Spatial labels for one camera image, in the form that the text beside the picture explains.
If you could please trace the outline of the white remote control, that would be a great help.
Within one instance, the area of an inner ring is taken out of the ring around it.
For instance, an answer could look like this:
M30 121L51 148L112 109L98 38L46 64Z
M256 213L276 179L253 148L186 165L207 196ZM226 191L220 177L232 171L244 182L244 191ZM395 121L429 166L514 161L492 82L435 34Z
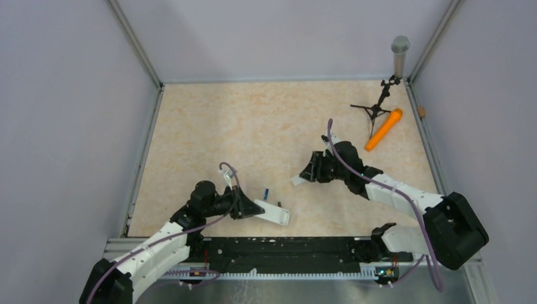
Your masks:
M262 214L255 215L255 217L282 226L287 226L289 224L291 217L291 212L289 210L276 205L271 205L259 199L256 199L253 202L264 210Z

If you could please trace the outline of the white battery cover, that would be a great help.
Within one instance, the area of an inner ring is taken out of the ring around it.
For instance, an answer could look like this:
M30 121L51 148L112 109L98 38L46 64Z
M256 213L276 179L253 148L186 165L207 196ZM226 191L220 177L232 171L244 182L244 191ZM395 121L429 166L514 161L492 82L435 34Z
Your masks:
M295 175L291 178L291 182L293 183L294 186L297 186L305 182L305 179L302 179L299 175Z

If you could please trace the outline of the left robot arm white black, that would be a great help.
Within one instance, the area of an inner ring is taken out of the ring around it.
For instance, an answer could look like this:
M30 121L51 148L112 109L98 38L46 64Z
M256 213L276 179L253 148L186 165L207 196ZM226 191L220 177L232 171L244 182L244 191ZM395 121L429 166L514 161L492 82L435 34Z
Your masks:
M218 194L215 184L196 184L190 199L149 239L114 259L102 258L92 268L80 303L135 303L166 271L184 260L195 262L203 254L196 239L209 226L207 219L230 216L243 219L265 213L239 186Z

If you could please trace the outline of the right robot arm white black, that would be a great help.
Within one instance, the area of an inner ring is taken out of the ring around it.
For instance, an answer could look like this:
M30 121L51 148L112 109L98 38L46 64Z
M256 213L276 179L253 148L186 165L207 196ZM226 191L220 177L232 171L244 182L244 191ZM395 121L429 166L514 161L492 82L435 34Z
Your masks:
M386 224L372 234L373 256L388 261L399 252L427 255L435 263L457 270L485 247L490 237L467 198L457 192L429 193L400 182L382 170L364 165L349 141L326 143L313 151L293 184L342 181L349 191L384 203L418 222L418 227Z

